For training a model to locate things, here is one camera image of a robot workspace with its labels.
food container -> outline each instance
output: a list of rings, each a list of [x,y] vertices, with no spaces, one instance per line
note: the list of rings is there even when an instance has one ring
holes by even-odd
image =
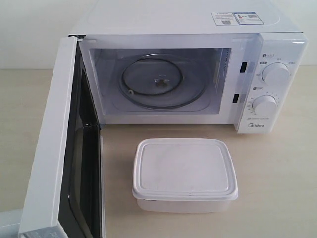
[[[132,192],[142,209],[156,212],[220,212],[238,197],[225,143],[197,138],[142,141]]]

microwave door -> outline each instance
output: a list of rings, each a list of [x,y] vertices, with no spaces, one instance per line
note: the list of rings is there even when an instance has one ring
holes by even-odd
[[[100,126],[76,37],[60,42],[20,238],[104,238]]]

white microwave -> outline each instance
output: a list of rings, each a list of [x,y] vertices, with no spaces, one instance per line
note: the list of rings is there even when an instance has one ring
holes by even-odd
[[[62,38],[20,238],[105,238],[102,125],[270,132],[307,39],[267,0],[100,0]]]

brand logo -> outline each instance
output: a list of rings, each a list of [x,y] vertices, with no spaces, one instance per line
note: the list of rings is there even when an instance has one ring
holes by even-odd
[[[250,124],[248,125],[248,127],[249,127],[249,128],[251,128],[251,127],[264,127],[264,125],[262,125],[262,124],[253,124],[253,123],[250,123]]]

white plastic lid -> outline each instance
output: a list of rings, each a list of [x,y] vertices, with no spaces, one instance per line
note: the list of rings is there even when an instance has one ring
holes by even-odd
[[[144,200],[235,200],[237,180],[227,146],[196,138],[142,141],[134,163],[133,195]]]

